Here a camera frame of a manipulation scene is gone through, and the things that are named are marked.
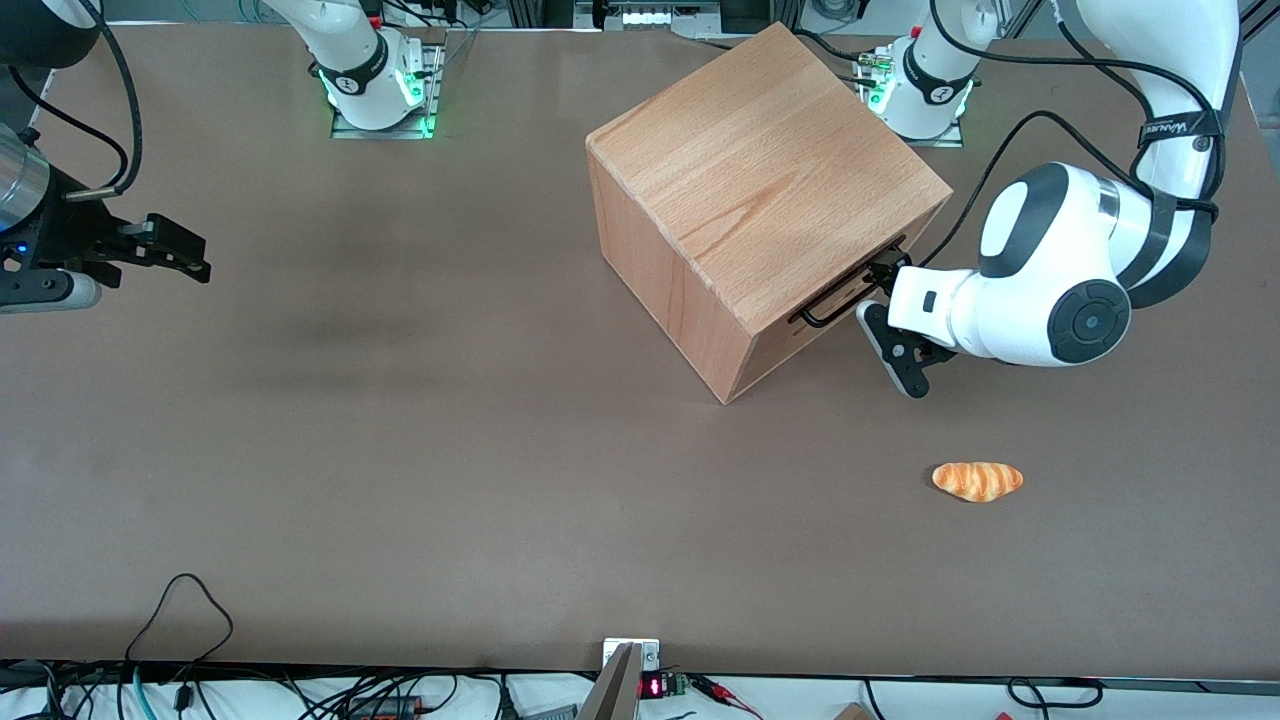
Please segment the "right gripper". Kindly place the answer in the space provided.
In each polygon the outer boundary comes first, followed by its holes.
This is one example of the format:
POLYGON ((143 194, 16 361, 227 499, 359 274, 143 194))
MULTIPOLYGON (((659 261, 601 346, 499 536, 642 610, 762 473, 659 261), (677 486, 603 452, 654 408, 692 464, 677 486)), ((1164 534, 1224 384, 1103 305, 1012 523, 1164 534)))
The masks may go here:
POLYGON ((52 168, 41 204, 27 219, 3 232, 3 260, 73 270, 79 266, 78 272, 110 290, 122 286, 122 269, 111 263, 161 266, 201 284, 210 282, 212 268, 205 259, 202 236, 159 213, 129 224, 114 217, 100 200, 64 199, 65 192, 84 188, 52 168))

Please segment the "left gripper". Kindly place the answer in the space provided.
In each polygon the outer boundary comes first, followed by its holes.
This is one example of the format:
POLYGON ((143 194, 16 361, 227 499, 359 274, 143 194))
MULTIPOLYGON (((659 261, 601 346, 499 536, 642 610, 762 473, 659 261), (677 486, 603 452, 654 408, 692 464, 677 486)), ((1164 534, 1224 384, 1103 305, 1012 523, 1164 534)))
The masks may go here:
POLYGON ((960 348, 951 320, 954 299, 977 270, 910 265, 908 252, 878 252, 868 263, 868 282, 890 299, 888 327, 919 334, 948 350, 960 348))

